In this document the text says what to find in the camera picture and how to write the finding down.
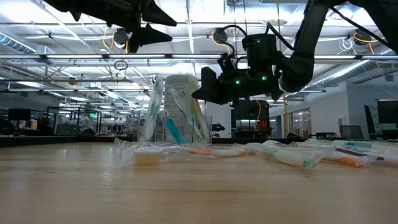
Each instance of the ceiling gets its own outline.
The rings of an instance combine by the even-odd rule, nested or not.
[[[237,23],[248,34],[264,32],[265,23],[270,21],[277,27],[277,6],[273,1],[270,4],[260,4],[260,0],[235,1],[232,0],[187,0],[190,7],[187,10],[187,2],[181,0],[155,0],[168,15],[178,22],[176,27],[166,27],[152,24],[152,27],[171,35],[172,42],[145,45],[138,51],[139,54],[222,54],[227,52],[225,46],[217,45],[211,38],[211,33],[216,27]],[[306,0],[286,0],[280,4],[280,33],[291,42],[294,41],[297,30],[303,18],[303,10]],[[46,9],[59,21],[64,23],[70,31],[60,26],[59,21],[47,14],[31,0],[2,0],[0,2],[0,29],[15,35],[26,45],[44,45],[52,49],[56,54],[125,54],[122,49],[112,45],[113,32],[118,28],[108,28],[105,21],[82,15],[80,21],[76,22],[71,14],[59,12],[46,4]],[[353,21],[365,28],[382,36],[367,12],[360,7],[344,5],[338,7],[339,11]],[[192,40],[190,45],[190,29],[188,25],[188,12],[192,23]],[[350,46],[349,50],[342,50],[342,41],[348,34],[355,32],[355,27],[339,18],[336,14],[329,12],[324,23],[321,36],[318,40],[316,55],[344,55],[344,54],[370,54],[369,46]],[[71,33],[76,34],[88,44],[83,44]],[[238,54],[244,54],[241,47],[242,33],[235,33],[234,29],[227,31],[229,41],[237,46]],[[376,49],[379,43],[373,44]],[[289,49],[282,45],[284,54],[291,54]],[[0,45],[0,54],[19,54],[9,47]],[[22,66],[35,75],[43,78],[46,74],[53,74],[54,79],[66,79],[75,77],[77,79],[103,80],[116,78],[117,71],[112,74],[108,69],[114,70],[114,60],[55,60],[52,65],[37,64],[33,60],[8,60],[9,63]],[[168,75],[187,74],[200,78],[200,69],[216,64],[216,60],[130,60],[130,67],[121,71],[117,78],[126,76],[132,83],[102,83],[102,88],[109,89],[149,89],[152,77],[160,75],[166,78]],[[316,64],[314,77],[338,66],[339,64]],[[51,83],[57,88],[82,88],[78,83],[71,86],[68,83]],[[118,93],[121,98],[133,103],[147,103],[149,97],[143,93]]]

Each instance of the wooden table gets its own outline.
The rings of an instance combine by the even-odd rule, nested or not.
[[[397,223],[398,169],[256,156],[121,166],[108,143],[0,149],[0,223]]]

